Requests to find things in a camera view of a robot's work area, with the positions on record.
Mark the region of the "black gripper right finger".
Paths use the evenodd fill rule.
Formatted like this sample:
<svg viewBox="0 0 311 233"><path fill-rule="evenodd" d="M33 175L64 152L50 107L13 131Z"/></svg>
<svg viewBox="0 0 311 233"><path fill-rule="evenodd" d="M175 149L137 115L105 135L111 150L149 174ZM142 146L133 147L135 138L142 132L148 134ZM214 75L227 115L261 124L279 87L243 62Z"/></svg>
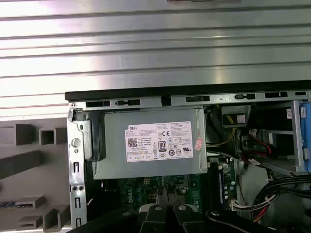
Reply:
<svg viewBox="0 0 311 233"><path fill-rule="evenodd" d="M249 219L243 218L230 210L224 210L220 203L219 185L208 183L199 185L199 204L189 206L177 199L174 203L170 198L167 202L170 213L167 226L173 228L173 221L177 223L177 230L171 233L276 233L277 230L261 226Z"/></svg>

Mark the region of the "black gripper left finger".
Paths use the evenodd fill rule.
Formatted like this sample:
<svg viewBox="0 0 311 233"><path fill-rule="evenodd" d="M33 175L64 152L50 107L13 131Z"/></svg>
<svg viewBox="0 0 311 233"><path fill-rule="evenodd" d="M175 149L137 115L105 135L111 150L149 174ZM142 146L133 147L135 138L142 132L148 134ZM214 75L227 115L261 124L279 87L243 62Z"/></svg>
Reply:
<svg viewBox="0 0 311 233"><path fill-rule="evenodd" d="M130 208L119 208L104 214L71 233L165 233L167 232L168 206L159 202L146 204L138 212Z"/></svg>

